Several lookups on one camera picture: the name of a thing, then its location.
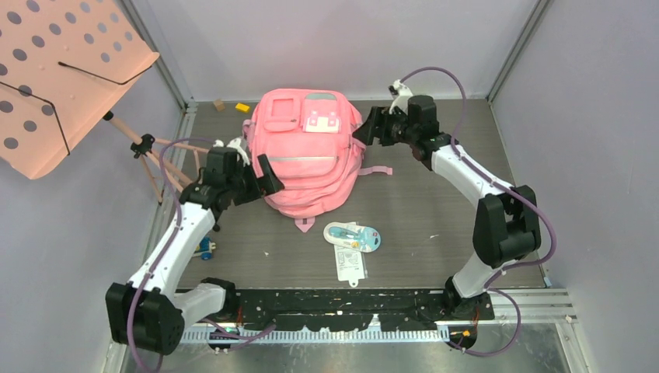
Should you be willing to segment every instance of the paper label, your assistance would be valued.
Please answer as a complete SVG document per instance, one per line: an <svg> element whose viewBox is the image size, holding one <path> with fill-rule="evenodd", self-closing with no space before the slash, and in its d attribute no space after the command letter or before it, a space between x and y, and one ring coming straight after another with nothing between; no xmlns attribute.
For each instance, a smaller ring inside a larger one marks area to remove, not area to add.
<svg viewBox="0 0 659 373"><path fill-rule="evenodd" d="M336 275L339 281L348 281L352 288L357 287L359 280L366 278L364 271L364 255L347 247L334 245L336 259Z"/></svg>

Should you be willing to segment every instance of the black wire frame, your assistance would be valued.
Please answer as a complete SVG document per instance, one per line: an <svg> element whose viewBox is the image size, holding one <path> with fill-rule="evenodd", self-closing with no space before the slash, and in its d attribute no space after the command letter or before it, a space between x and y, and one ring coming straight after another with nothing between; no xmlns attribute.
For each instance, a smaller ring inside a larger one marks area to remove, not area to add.
<svg viewBox="0 0 659 373"><path fill-rule="evenodd" d="M70 65L70 64L67 64L66 62L58 61L58 64L59 64L60 66L62 66L62 67L65 67L65 68L72 68L72 69L74 69L74 70L76 70L76 71L84 72L85 74L89 74L89 75L91 75L91 76L93 76L93 77L96 77L96 78L102 79L102 80L104 80L104 81L106 81L106 82L110 82L110 83L113 83L113 84L116 84L116 85L126 85L126 84L128 84L129 82L132 82L133 80L135 80L138 76L144 74L148 69L151 68L151 66L149 66L149 67L145 68L144 70L140 71L139 73L133 75L133 76L130 77L128 80L125 80L125 81L123 81L123 82L117 82L116 80L112 80L112 79L110 79L110 78L106 78L106 77L104 77L104 76L102 76L102 75L94 74L93 72L91 72L91 71L87 71L87 70L85 70L84 68L78 68L78 67L72 66L72 65Z"/></svg>
<svg viewBox="0 0 659 373"><path fill-rule="evenodd" d="M21 93L23 96L34 97L35 99L38 99L39 101L45 102L45 103L47 103L48 105L50 105L50 106L53 108L53 113L55 114L55 119L56 119L57 122L58 122L58 127L59 127L59 129L60 129L60 134L61 134L61 136L62 136L62 140L64 140L64 145L65 145L65 147L66 147L66 155L71 155L71 148L69 148L69 146L68 146L68 141L66 141L66 136L64 135L64 129L63 129L62 126L61 126L60 116L58 115L58 109L55 107L55 104L52 103L52 101L50 101L49 99L45 99L45 98L43 98L43 97L39 97L39 96L37 96L37 95L35 95L35 94L31 93L31 92L23 91L23 90L20 89L20 88L16 88L15 86L13 86L13 85L9 85L9 84L4 83L4 82L0 82L0 85L3 85L3 86L5 86L5 87L7 87L7 88L10 88L10 89L13 89L13 90L15 90L15 91Z"/></svg>
<svg viewBox="0 0 659 373"><path fill-rule="evenodd" d="M116 84L116 85L126 85L126 84L128 84L129 82L132 82L133 80L135 80L138 76L144 74L148 69L151 68L151 66L149 66L149 67L147 67L146 69L140 71L139 73L133 75L133 76L130 77L128 80L125 80L125 81L123 81L123 82L117 82L117 81L112 80L112 79L110 79L110 78L106 78L106 77L104 77L104 76L102 76L102 75L95 74L95 73L90 72L90 71L87 71L87 70L85 70L85 69L83 69L83 68L78 68L78 67L75 67L75 66L73 66L73 65L67 64L67 63L62 62L62 61L58 61L58 64L59 64L60 66L62 66L62 67L65 67L65 68L72 68L72 69L74 69L74 70L76 70L76 71L83 72L83 73L85 73L85 74L88 74L88 75L91 75L91 76L97 77L97 78L102 79L102 80L104 80L104 81L106 81L106 82L110 82L110 83L113 83L113 84ZM23 94L24 96L34 97L35 99L38 99L38 100L43 101L43 102L47 103L48 105L50 105L50 106L53 108L53 113L55 114L55 119L56 119L57 122L58 122L58 127L59 127L59 129L60 129L60 134L61 134L61 136L62 136L62 140L64 140L64 145L65 145L65 147L66 147L66 153L67 153L66 155L71 155L71 148L68 146L68 141L66 140L66 135L64 134L64 129L63 129L62 126L61 126L60 116L58 115L58 109L55 107L55 104L52 103L52 101L50 101L49 99L45 99L45 98L43 98L43 97L39 97L39 96L37 96L37 95L35 95L35 94L31 93L31 92L23 91L23 90L20 89L20 88L16 88L15 86L13 86L13 85L9 85L9 84L4 83L4 82L0 82L0 85L3 85L3 86L5 86L5 87L7 87L7 88L10 88L10 89L13 89L13 90L15 90L15 91L17 91L17 92Z"/></svg>

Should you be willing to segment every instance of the pink strap tab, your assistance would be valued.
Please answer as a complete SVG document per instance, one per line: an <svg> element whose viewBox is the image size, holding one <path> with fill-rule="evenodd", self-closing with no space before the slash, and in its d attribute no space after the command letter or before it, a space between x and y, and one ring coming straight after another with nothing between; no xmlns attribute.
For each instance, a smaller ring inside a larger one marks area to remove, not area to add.
<svg viewBox="0 0 659 373"><path fill-rule="evenodd" d="M242 136L247 140L248 144L252 142L252 137L254 136L254 129L250 128L253 125L254 123L250 119L245 119L242 122Z"/></svg>
<svg viewBox="0 0 659 373"><path fill-rule="evenodd" d="M393 175L393 169L387 166L372 166L365 169L360 169L358 175L371 175L372 173L386 173L387 175Z"/></svg>
<svg viewBox="0 0 659 373"><path fill-rule="evenodd" d="M308 232L316 222L316 218L295 219L295 225L304 233Z"/></svg>

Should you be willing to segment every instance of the gray wooden floor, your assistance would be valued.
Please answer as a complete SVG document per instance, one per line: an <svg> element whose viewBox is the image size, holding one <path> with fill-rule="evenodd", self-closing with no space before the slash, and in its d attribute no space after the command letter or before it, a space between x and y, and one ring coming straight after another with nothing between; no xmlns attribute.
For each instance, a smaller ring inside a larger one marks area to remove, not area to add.
<svg viewBox="0 0 659 373"><path fill-rule="evenodd" d="M371 106L389 103L357 101L354 105L365 119ZM437 105L441 129L452 131L460 102L439 100ZM233 106L227 103L226 110L218 112L212 103L201 103L192 137L227 141L239 136L242 121L251 114ZM485 100L469 101L459 140L492 173L512 180ZM346 204L319 216L307 233L262 200L230 207L220 219L222 231L211 233L219 250L212 260L193 258L180 287L191 288L205 277L218 277L235 282L238 288L348 288L347 282L336 278L334 250L323 238L323 228L331 221L359 221L382 234L380 248L364 255L368 278L359 281L359 288L442 288L473 253L475 210L448 181L415 161L406 145L369 147L364 166L373 165L392 167L393 176L360 176ZM191 153L183 171L197 175ZM523 267L496 285L541 287L543 282L538 267Z"/></svg>

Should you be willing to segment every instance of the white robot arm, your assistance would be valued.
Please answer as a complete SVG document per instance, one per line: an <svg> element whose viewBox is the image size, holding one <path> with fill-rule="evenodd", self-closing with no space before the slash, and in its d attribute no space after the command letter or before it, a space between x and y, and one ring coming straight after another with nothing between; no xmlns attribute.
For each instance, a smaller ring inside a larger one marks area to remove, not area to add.
<svg viewBox="0 0 659 373"><path fill-rule="evenodd" d="M128 344L130 312L134 313L134 345L164 355L176 349L183 331L194 323L211 314L235 312L238 298L235 285L228 281L207 278L192 291L176 297L174 293L199 242L211 229L219 231L217 221L224 210L284 189L266 156L260 155L258 160L263 170L260 178L237 141L227 147L219 144L208 152L199 178L181 193L180 220L173 219L151 256L126 284L112 284L106 293L110 331L116 342Z"/></svg>
<svg viewBox="0 0 659 373"><path fill-rule="evenodd" d="M366 145L372 145L374 138L383 146L408 144L416 160L453 184L476 209L472 240L475 252L446 281L444 300L450 312L462 301L484 294L488 280L502 267L540 247L538 216L495 183L533 204L535 193L528 186L514 187L499 180L467 155L461 145L452 144L451 135L439 131L432 97L415 96L400 81L394 82L389 91L394 96L392 105L372 107L353 136Z"/></svg>

